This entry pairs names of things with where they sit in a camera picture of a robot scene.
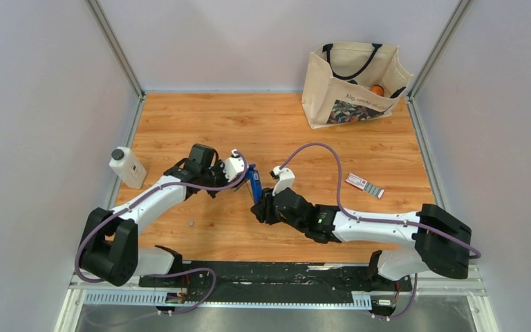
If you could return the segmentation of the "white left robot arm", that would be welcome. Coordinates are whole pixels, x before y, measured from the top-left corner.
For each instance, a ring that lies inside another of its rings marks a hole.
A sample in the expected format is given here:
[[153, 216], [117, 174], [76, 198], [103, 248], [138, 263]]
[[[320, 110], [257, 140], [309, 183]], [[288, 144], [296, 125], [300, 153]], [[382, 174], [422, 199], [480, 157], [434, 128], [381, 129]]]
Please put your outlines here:
[[133, 276], [145, 276], [177, 286], [184, 269], [175, 262], [176, 252], [162, 246], [144, 250], [139, 246], [140, 235], [199, 191], [215, 197], [237, 186], [248, 169], [246, 157], [236, 149], [221, 159], [214, 148], [195, 144], [188, 157], [135, 198], [110, 210], [97, 207], [90, 212], [75, 256], [75, 274], [88, 283], [122, 286]]

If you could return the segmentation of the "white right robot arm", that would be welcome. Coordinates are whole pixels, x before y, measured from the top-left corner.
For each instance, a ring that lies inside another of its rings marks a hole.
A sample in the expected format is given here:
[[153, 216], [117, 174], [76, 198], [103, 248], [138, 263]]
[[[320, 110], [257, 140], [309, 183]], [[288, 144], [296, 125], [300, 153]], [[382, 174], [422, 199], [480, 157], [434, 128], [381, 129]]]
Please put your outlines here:
[[472, 230], [434, 204], [425, 203], [418, 212], [358, 212], [314, 205], [290, 188], [279, 193], [267, 188], [250, 211], [260, 223], [285, 223], [317, 243], [398, 245], [397, 250], [377, 250], [371, 255], [366, 278], [378, 290], [425, 271], [450, 279], [466, 279], [469, 274]]

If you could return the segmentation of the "blue black stapler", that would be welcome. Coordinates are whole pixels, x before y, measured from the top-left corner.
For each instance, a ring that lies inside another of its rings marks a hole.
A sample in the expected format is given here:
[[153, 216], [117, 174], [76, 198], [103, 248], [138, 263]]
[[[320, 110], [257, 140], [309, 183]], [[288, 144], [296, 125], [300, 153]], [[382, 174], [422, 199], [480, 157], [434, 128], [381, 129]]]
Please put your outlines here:
[[248, 170], [245, 173], [245, 180], [249, 181], [253, 203], [257, 204], [261, 200], [263, 188], [261, 185], [261, 177], [255, 164], [249, 164]]

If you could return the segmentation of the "red white staple box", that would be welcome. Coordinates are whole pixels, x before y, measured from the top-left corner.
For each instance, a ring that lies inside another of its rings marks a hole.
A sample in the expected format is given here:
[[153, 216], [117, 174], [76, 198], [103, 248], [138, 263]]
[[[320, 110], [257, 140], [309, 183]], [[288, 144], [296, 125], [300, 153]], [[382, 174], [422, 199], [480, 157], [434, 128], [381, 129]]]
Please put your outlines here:
[[366, 179], [352, 173], [346, 177], [345, 183], [352, 185], [353, 187], [366, 192], [377, 199], [381, 199], [384, 194], [383, 188], [378, 187]]

